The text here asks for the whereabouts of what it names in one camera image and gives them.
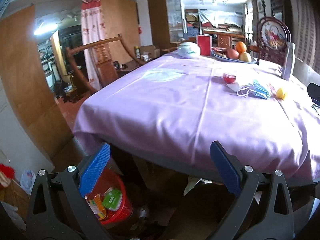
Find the orange snack wrapper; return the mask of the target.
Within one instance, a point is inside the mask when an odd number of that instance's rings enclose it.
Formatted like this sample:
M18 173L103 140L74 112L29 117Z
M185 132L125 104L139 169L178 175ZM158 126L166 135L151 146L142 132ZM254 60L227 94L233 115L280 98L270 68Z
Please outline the orange snack wrapper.
M101 194L97 194L93 198L86 196L85 200L97 219L103 220L107 217L107 211L102 205Z

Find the blue face mask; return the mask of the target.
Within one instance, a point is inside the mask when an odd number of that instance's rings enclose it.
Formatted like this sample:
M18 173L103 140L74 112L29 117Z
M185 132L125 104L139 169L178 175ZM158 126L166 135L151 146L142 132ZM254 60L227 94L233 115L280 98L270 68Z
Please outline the blue face mask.
M253 80L252 83L245 85L244 87L241 87L236 94L245 98L249 95L261 99L271 98L271 92L268 86L260 83L258 80Z

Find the yellow wrapper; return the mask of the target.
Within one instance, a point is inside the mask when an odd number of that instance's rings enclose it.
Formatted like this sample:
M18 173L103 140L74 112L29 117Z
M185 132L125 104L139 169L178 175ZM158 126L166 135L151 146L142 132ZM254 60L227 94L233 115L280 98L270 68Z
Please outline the yellow wrapper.
M285 92L285 90L283 90L282 88L279 88L276 91L276 98L279 100L284 100L287 96L287 93Z

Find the red small cup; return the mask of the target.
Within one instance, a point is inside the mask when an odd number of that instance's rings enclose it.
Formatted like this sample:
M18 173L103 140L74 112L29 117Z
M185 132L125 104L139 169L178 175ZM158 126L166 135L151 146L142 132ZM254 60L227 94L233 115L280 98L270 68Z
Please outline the red small cup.
M229 75L229 74L224 73L222 77L223 77L223 80L226 84L231 84L236 81L235 75Z

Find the red plastic trash basket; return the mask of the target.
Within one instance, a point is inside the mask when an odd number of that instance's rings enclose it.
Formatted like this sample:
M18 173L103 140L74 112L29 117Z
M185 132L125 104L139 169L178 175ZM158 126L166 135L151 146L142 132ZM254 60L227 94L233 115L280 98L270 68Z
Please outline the red plastic trash basket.
M115 172L105 168L85 200L103 225L123 222L131 216L132 205L125 185Z

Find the white plastic bag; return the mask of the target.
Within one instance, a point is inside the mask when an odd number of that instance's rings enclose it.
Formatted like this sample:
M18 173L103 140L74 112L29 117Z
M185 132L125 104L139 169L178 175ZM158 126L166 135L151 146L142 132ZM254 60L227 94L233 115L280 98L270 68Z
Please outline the white plastic bag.
M22 173L20 178L20 186L26 192L26 194L31 195L35 179L36 174L31 170L26 170Z

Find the purple tablecloth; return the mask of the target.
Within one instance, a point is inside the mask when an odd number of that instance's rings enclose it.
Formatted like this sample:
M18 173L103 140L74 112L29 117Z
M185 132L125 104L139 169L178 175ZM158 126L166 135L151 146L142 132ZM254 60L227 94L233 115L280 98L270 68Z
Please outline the purple tablecloth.
M235 75L226 84L223 74ZM90 96L73 133L89 154L108 142L176 171L216 179L212 142L261 172L319 178L319 115L306 87L279 76L277 64L227 63L164 55ZM270 99L238 96L258 80ZM284 100L276 98L282 88Z

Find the wooden door panel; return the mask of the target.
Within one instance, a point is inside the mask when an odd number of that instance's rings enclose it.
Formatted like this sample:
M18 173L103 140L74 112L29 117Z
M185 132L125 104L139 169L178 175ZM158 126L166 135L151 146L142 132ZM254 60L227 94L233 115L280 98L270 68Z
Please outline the wooden door panel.
M1 80L24 131L53 159L73 135L47 85L34 25L33 5L1 20Z

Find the blue fruit bowl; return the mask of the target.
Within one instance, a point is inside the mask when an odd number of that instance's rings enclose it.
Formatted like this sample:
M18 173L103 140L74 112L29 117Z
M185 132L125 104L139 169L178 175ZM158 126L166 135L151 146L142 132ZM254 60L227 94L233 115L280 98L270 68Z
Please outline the blue fruit bowl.
M247 63L247 64L257 64L257 60L252 58L251 61L247 62L247 61L241 61L240 59L230 59L228 58L226 55L222 56L221 53L217 53L215 51L211 51L211 56L219 61L222 62L233 62L233 63Z

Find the yellow pear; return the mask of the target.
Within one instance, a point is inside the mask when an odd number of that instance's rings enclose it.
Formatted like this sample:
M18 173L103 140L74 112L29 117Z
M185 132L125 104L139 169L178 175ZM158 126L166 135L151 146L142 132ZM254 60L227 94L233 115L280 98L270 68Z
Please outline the yellow pear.
M239 54L239 60L242 62L252 62L252 57L249 53L243 52Z

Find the red apple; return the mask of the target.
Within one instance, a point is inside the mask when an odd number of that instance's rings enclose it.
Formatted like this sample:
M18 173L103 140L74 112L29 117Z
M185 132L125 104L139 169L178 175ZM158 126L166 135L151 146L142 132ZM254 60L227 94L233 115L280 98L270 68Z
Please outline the red apple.
M229 59L237 60L239 58L239 53L235 49L228 49L226 55Z

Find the orange fruit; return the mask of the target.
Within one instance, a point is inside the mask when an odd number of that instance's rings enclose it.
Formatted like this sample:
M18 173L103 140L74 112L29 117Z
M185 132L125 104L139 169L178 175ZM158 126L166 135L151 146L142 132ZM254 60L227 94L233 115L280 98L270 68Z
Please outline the orange fruit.
M244 42L239 41L235 45L235 49L239 54L245 53L247 51L247 46Z

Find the white round ceramic jar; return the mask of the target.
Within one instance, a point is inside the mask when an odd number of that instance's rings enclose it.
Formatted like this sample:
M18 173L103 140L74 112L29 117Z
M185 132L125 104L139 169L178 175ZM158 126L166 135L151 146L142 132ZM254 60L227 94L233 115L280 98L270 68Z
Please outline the white round ceramic jar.
M183 42L177 47L178 55L186 59L198 58L200 52L200 47L194 42Z

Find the cardboard box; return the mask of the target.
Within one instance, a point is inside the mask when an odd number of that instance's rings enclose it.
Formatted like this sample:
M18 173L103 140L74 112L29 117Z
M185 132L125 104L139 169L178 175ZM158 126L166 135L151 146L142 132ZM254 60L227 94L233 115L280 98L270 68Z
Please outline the cardboard box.
M141 54L141 57L143 57L144 55L148 55L148 58L156 59L160 57L160 49L154 45L141 46L140 54Z

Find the red box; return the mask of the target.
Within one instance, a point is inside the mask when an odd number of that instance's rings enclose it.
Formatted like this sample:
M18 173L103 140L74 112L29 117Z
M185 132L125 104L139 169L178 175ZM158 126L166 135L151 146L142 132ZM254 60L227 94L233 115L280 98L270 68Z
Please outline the red box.
M200 48L200 55L210 56L212 52L212 37L210 35L197 35L197 45Z

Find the pink floral curtain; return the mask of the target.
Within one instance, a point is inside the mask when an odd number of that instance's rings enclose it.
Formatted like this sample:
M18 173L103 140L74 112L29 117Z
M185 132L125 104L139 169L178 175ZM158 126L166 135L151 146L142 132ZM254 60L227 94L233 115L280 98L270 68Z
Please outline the pink floral curtain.
M82 44L106 39L106 26L101 8L101 0L83 0L81 4L81 35ZM102 82L95 66L95 56L89 50L84 50L86 70L89 84L96 90L101 90Z

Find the round framed embroidery ornament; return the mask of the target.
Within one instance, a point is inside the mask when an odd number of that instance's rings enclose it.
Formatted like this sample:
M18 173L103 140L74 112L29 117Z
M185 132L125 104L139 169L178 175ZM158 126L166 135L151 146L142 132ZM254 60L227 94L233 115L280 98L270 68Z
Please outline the round framed embroidery ornament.
M257 23L257 42L271 51L284 51L291 42L291 33L287 25L274 17L263 17Z

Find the tall wooden display cabinet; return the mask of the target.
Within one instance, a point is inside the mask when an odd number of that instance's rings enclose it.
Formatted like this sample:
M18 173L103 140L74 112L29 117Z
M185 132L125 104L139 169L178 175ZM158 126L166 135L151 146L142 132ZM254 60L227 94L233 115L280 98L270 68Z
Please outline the tall wooden display cabinet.
M148 0L152 42L160 50L184 39L181 0Z

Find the curved wooden chair frame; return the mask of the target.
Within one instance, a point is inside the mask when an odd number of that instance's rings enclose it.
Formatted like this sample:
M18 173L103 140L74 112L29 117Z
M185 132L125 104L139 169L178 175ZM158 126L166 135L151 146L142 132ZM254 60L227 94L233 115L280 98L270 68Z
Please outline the curved wooden chair frame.
M121 43L126 53L133 59L133 61L136 62L138 67L146 64L146 62L144 62L143 60L136 58L135 54L125 43L122 34L118 34L118 36L116 37L82 45L73 49L70 49L68 47L65 49L68 61L74 73L80 79L82 84L90 91L91 94L96 93L98 90L91 85L91 82L87 78L85 78L84 74L82 74L82 72L79 70L74 55L84 50L87 50L89 52L90 58L93 61L93 67L97 71L98 81L104 88L119 78L117 71L113 65L111 53L108 51L108 45L112 42L117 41Z

